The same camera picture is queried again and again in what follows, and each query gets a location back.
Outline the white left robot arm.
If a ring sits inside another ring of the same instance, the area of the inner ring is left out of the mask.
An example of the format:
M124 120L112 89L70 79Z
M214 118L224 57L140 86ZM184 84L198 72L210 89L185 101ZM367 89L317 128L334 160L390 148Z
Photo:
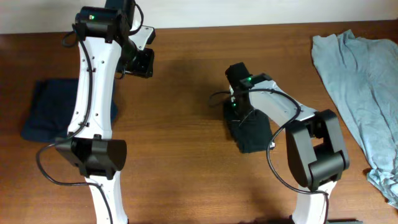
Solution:
M155 29L144 26L135 1L106 1L84 6L72 25L80 50L80 75L72 120L65 139L54 147L85 178L97 223L128 223L121 193L127 157L124 140L112 138L114 76L153 76L155 53L148 45Z

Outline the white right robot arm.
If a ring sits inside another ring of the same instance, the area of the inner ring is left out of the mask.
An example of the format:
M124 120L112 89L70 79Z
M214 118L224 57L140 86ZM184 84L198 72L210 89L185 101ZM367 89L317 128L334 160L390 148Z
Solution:
M252 75L242 62L225 71L229 98L224 119L241 153L264 151L271 164L275 139L285 133L287 162L298 187L291 223L327 223L333 188L349 167L337 115L309 108L282 91L265 73Z

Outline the dark green t-shirt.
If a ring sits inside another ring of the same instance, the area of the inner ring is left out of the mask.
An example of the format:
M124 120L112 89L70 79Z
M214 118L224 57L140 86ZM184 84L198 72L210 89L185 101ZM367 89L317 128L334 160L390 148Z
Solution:
M267 150L272 137L267 115L259 110L254 110L248 114L246 119L240 119L233 104L225 102L223 104L223 117L240 153L249 154Z

